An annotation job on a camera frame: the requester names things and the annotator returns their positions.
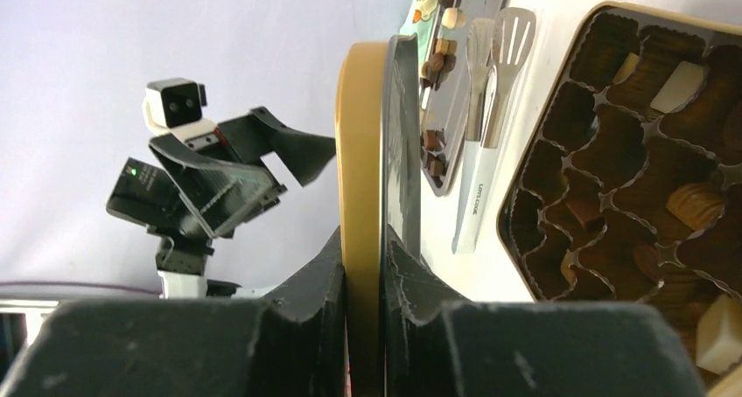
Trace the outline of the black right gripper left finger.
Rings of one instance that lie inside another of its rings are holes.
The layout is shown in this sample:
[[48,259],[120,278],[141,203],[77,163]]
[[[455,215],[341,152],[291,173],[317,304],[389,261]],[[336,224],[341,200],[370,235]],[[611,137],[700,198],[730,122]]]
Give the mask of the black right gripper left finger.
[[265,296],[65,303],[4,396],[342,396],[345,273],[333,234]]

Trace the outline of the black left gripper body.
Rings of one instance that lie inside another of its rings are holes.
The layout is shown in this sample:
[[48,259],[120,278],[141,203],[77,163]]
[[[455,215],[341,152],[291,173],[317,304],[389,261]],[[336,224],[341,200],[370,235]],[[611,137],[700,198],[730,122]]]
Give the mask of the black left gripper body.
[[149,148],[211,238],[228,237],[277,205],[286,192],[265,165],[240,162],[218,131],[184,141],[173,134],[157,136]]

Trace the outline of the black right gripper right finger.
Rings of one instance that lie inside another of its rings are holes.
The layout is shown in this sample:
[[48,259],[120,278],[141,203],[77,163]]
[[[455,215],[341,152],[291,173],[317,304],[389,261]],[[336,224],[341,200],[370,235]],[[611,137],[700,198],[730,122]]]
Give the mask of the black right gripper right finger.
[[678,335],[638,303],[474,303],[384,231],[390,396],[702,396]]

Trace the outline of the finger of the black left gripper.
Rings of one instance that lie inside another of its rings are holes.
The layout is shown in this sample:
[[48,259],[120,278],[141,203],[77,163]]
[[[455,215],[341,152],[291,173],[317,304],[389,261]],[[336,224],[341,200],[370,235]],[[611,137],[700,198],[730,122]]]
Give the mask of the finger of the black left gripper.
[[265,107],[217,124],[241,164],[258,164],[275,153],[299,182],[313,182],[336,155],[335,139],[293,129]]

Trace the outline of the silver box lid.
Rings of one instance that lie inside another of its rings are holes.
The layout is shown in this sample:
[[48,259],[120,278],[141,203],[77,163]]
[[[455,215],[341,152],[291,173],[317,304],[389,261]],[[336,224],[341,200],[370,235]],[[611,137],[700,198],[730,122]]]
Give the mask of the silver box lid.
[[417,64],[417,39],[353,44],[342,62],[335,102],[339,228],[346,278],[348,383],[352,396],[384,394],[382,251],[382,117],[397,51]]

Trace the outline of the metal serving tongs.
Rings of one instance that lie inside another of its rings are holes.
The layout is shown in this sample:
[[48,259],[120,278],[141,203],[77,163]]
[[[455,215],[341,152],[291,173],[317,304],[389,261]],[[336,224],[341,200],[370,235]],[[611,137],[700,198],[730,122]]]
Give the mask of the metal serving tongs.
[[461,155],[461,185],[454,254],[476,249],[498,166],[510,94],[536,37],[536,14],[507,7],[476,18],[467,36],[470,100]]

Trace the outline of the gold chocolate box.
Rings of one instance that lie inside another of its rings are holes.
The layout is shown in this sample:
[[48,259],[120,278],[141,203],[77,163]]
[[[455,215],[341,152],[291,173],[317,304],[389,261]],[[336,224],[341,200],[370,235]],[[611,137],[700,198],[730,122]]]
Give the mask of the gold chocolate box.
[[[704,67],[691,99],[649,107],[682,61]],[[666,208],[710,183],[722,214],[693,231]],[[741,304],[741,28],[604,2],[580,23],[498,218],[537,301],[654,306],[696,363],[697,324],[726,295]],[[741,393],[741,360],[710,394]]]

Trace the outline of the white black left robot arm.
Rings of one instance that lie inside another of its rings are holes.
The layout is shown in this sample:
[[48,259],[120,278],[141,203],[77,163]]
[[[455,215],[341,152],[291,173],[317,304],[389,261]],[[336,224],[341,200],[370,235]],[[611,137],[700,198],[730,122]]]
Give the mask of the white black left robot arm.
[[164,298],[230,297],[238,290],[237,283],[207,279],[206,264],[214,240],[232,238],[286,192],[263,156],[277,154],[306,186],[336,154],[333,138],[292,129],[266,108],[170,129],[151,138],[149,148],[159,164],[129,159],[106,210],[159,237]]

